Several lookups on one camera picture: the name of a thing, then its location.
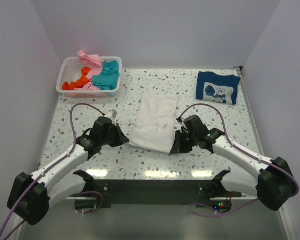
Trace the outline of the white t-shirt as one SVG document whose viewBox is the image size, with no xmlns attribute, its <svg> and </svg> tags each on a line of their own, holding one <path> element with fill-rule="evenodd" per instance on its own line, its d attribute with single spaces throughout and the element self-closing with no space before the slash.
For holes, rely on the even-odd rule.
<svg viewBox="0 0 300 240">
<path fill-rule="evenodd" d="M 144 92 L 129 144 L 133 147 L 169 154 L 175 139 L 177 96 Z"/>
</svg>

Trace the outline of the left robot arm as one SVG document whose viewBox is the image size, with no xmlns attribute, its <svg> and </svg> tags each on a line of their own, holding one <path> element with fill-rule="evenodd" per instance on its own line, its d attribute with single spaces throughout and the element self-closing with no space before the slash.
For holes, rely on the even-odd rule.
<svg viewBox="0 0 300 240">
<path fill-rule="evenodd" d="M 69 195 L 80 193 L 82 196 L 89 196 L 94 190 L 91 182 L 93 177 L 81 171 L 77 172 L 82 177 L 77 184 L 60 190 L 55 186 L 79 165 L 100 153 L 102 147 L 115 148 L 129 142 L 116 123 L 116 115 L 117 112 L 111 110 L 105 116 L 100 116 L 92 129 L 86 130 L 66 152 L 42 169 L 31 174 L 19 174 L 14 180 L 7 207 L 34 226 L 47 215 L 54 204 Z"/>
</svg>

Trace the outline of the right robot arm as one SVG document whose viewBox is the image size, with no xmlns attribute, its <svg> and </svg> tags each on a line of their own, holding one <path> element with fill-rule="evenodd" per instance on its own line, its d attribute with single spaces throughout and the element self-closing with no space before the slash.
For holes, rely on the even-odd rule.
<svg viewBox="0 0 300 240">
<path fill-rule="evenodd" d="M 255 179 L 255 186 L 250 186 L 230 180 L 227 177 L 230 170 L 223 170 L 207 189 L 212 198 L 237 192 L 254 196 L 268 209 L 278 211 L 288 199 L 299 193 L 300 187 L 283 158 L 272 159 L 255 153 L 232 140 L 226 129 L 208 129 L 197 115 L 186 119 L 179 117 L 176 121 L 181 129 L 175 132 L 171 155 L 187 154 L 199 147 L 231 161 Z"/>
</svg>

